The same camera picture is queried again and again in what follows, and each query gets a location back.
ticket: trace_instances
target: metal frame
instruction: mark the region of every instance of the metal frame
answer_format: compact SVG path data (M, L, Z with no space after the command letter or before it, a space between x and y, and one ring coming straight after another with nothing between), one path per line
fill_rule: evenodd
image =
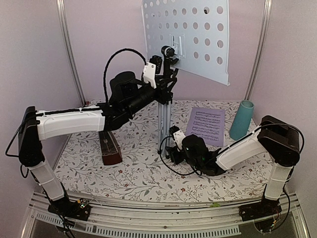
M68 31L68 25L67 25L67 20L66 20L66 12L65 12L65 5L64 5L64 0L56 0L57 3L57 10L58 10L58 17L59 17L59 22L60 22L60 27L63 33L63 38L64 38L64 43L68 55L68 60L71 68L71 72L73 75L74 83L76 86L77 94L80 99L81 104L84 106L86 104L86 99L84 95L83 88L80 83L76 63L75 63L75 58L73 54L73 50L71 47L71 42L70 42L70 37L69 37L69 31Z
M79 197L89 199L92 213L87 222L76 221L75 231L105 237L122 237L119 233L125 232L125 237L174 237L184 234L202 234L208 232L227 231L238 228L239 225L254 221L242 222L239 216L240 205L258 202L259 200L244 200L235 202L220 202L220 207L211 208L211 203L156 203L133 200L121 200L106 197L94 197L88 194L69 192L71 200ZM296 195L290 194L291 212L295 216L296 228L301 238L309 238L307 226L300 209ZM285 214L288 209L288 200L281 196L280 204ZM61 226L57 215L47 211L49 202L44 194L34 193L29 205L29 217L24 227L22 238L29 238L35 219L56 226Z
M252 73L251 73L250 81L248 84L248 89L247 89L247 92L246 92L246 95L244 98L245 100L251 99L252 92L253 92L253 89L254 89L254 86L256 83L256 79L257 79L257 75L259 72L260 63L261 63L261 59L262 59L262 54L263 54L263 50L264 50L265 39L267 36L267 30L268 30L270 15L271 15L271 9L272 9L272 0L265 0L258 50L257 50L256 58L254 61L254 65L252 68Z
M160 144L164 138L169 136L169 128L171 125L171 108L172 102L167 104L158 103L158 151L160 151ZM166 146L170 145L170 138L164 141L162 145L162 156L166 155Z

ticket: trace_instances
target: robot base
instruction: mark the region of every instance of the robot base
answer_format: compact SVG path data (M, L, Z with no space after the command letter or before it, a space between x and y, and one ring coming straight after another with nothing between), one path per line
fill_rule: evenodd
M88 221L90 216L91 206L86 205L84 208L81 207L81 204L78 202L72 202L71 209L67 213L59 213L63 217L73 218L81 221ZM48 211L54 214L57 214L56 209L50 205Z
M279 204L279 200L272 201L265 198L263 198L261 202L239 207L239 215L244 222L272 216L280 212L282 212L282 208Z

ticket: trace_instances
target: wooden metronome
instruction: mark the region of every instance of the wooden metronome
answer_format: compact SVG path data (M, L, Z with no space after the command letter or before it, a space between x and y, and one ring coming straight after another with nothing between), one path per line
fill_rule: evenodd
M111 131L99 132L99 141L104 165L116 165L122 162L120 146Z

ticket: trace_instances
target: metal stand pole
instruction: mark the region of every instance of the metal stand pole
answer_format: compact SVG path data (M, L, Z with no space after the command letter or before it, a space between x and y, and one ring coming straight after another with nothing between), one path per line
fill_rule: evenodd
M167 137L167 131L168 131L168 129L167 129L167 105L165 104L165 105L163 105L163 138L162 139ZM163 143L163 150L162 150L163 157L166 154L165 147L166 147L166 140Z
M171 102L162 105L158 104L158 151L160 150L160 144L164 138L169 136L169 128L171 124ZM170 138L167 139L162 145L162 156L166 155L165 147L169 146Z
M171 119L171 109L172 109L172 103L168 102L167 104L167 131L166 131L166 136L169 136L169 129L170 129L170 119ZM170 146L170 138L167 139L166 145Z
M162 104L158 103L158 151L160 149L160 143L162 142Z

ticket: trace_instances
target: purple sheet music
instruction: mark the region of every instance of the purple sheet music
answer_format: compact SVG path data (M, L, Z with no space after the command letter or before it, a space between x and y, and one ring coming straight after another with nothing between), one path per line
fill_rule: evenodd
M225 110L193 108L186 136L194 134L204 139L208 145L223 146L224 120Z

